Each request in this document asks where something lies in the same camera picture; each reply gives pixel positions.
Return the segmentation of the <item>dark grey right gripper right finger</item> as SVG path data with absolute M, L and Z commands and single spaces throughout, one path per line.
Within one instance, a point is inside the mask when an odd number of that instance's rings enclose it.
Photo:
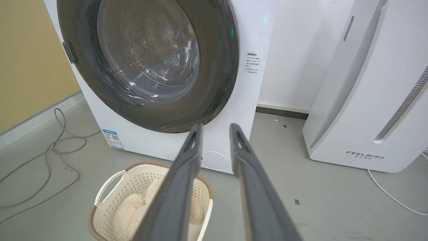
M 241 127 L 232 123 L 229 134 L 246 241 L 303 241 Z

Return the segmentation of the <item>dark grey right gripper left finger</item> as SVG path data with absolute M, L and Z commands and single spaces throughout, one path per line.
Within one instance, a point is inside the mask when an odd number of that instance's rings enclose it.
M 188 241 L 194 179 L 201 168 L 203 125 L 193 125 L 132 241 Z

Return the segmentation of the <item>washer door glass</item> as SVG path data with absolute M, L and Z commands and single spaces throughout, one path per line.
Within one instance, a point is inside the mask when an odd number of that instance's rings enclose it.
M 237 79 L 230 0 L 53 0 L 78 73 L 124 119 L 161 133 L 206 125 Z

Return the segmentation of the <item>white front-load washing machine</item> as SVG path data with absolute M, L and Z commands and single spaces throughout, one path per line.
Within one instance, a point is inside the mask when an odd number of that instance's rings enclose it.
M 60 43 L 65 42 L 59 25 L 57 4 L 54 3 L 54 0 L 43 1 L 52 24 L 55 26 Z M 223 110 L 211 122 L 206 125 L 202 124 L 202 153 L 215 151 L 223 154 L 228 159 L 229 166 L 220 172 L 232 174 L 229 127 L 232 123 L 236 123 L 245 136 L 250 136 L 265 62 L 269 53 L 278 0 L 230 1 L 239 34 L 237 79 L 229 101 Z M 247 53 L 256 53 L 260 58 L 257 75 L 245 73 Z M 124 151 L 170 161 L 176 158 L 191 130 L 184 133 L 161 133 L 135 125 L 104 104 L 84 82 L 76 66 L 71 63 L 70 66 L 101 132 L 103 129 L 115 131 Z

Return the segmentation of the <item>metal door hinge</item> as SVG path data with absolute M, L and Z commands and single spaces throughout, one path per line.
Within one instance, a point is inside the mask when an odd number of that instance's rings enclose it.
M 63 46 L 63 49 L 64 49 L 66 55 L 67 55 L 67 58 L 69 59 L 69 62 L 71 64 L 78 64 L 79 60 L 76 57 L 76 54 L 75 54 L 75 51 L 74 51 L 72 44 L 69 42 L 62 42 L 62 46 Z

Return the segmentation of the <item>round white filter cover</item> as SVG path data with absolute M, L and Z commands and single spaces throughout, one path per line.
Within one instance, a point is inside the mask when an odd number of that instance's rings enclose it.
M 202 167 L 211 170 L 221 171 L 229 166 L 228 159 L 221 153 L 215 151 L 205 151 L 202 153 Z

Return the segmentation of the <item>beige plush toy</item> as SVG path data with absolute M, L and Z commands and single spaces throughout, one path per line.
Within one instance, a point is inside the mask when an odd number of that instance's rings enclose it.
M 116 241 L 131 241 L 164 179 L 162 176 L 154 180 L 144 196 L 134 193 L 118 207 L 112 221 Z

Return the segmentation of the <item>cream perforated laundry basket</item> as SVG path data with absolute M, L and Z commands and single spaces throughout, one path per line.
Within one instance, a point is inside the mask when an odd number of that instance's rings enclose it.
M 146 189 L 155 179 L 166 176 L 169 164 L 158 162 L 134 163 L 113 174 L 101 186 L 95 197 L 88 219 L 88 229 L 96 241 L 116 241 L 113 234 L 113 217 L 117 208 L 128 196 L 137 193 L 145 195 Z M 188 241 L 204 241 L 213 208 L 213 190 L 203 177 L 194 179 L 193 195 L 203 210 L 203 220 L 189 225 Z

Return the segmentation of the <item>blue energy label sticker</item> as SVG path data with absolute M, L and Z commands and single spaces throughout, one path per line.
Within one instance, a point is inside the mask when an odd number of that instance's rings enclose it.
M 102 132 L 104 133 L 107 142 L 112 148 L 124 150 L 124 147 L 115 131 L 103 129 Z

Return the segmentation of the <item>small black text sticker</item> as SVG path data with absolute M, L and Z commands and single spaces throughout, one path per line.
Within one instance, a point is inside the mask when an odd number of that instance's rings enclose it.
M 260 66 L 260 58 L 256 53 L 247 53 L 245 62 L 245 73 L 257 75 Z

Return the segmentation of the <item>white air purifier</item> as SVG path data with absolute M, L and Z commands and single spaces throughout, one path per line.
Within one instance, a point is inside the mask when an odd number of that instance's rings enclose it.
M 428 149 L 428 0 L 355 0 L 303 127 L 310 159 L 398 173 Z

